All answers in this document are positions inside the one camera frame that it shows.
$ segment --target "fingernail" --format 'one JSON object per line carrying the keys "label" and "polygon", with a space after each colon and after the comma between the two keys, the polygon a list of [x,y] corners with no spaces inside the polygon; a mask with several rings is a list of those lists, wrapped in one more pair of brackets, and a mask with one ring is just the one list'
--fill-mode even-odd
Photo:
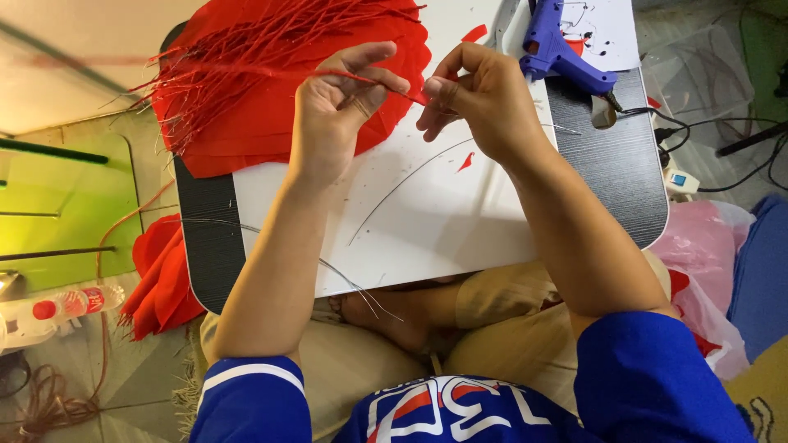
{"label": "fingernail", "polygon": [[430,77],[424,82],[424,93],[430,97],[437,97],[440,94],[440,81],[435,77]]}

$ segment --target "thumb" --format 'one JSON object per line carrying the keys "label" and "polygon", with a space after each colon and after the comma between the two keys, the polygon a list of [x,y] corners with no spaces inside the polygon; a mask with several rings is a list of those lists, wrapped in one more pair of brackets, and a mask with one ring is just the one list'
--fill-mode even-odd
{"label": "thumb", "polygon": [[358,131],[388,98],[388,89],[383,85],[369,87],[354,96],[342,110],[340,119]]}
{"label": "thumb", "polygon": [[424,82],[424,93],[431,99],[438,100],[441,108],[453,109],[460,114],[466,114],[476,107],[473,92],[443,77],[433,76],[427,79]]}

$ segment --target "blue glue gun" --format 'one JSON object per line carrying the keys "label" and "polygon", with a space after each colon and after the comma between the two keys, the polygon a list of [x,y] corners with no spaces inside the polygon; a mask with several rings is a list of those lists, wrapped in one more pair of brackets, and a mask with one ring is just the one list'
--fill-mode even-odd
{"label": "blue glue gun", "polygon": [[613,90],[619,76],[603,73],[580,58],[561,33],[563,0],[540,0],[533,11],[522,48],[526,56],[520,59],[520,69],[531,74],[532,80],[541,80],[552,69],[572,80],[591,95],[604,95]]}

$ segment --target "hand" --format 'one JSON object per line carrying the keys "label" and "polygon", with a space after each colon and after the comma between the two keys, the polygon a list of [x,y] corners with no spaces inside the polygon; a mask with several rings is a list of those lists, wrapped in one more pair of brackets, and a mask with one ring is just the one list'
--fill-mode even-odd
{"label": "hand", "polygon": [[288,175],[309,189],[322,190],[350,166],[361,126],[388,97],[388,90],[407,92],[407,80],[388,69],[370,67],[396,53],[394,42],[364,43],[341,50],[318,69],[354,73],[371,84],[343,76],[304,81],[295,94],[295,120]]}
{"label": "hand", "polygon": [[[470,74],[458,83],[446,80],[461,68]],[[427,142],[449,123],[464,118],[481,150],[504,166],[532,145],[550,143],[519,64],[507,55],[476,43],[460,43],[424,83],[424,92],[432,101],[416,128],[426,131]]]}

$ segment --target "foot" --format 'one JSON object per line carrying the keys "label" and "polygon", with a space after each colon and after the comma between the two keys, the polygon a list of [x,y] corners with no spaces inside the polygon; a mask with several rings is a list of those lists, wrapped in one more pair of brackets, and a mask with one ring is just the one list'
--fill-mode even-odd
{"label": "foot", "polygon": [[351,325],[379,333],[406,351],[422,353],[429,333],[425,315],[408,303],[401,292],[370,291],[370,294],[391,314],[381,309],[370,296],[366,296],[365,301],[358,292],[330,297],[329,304]]}

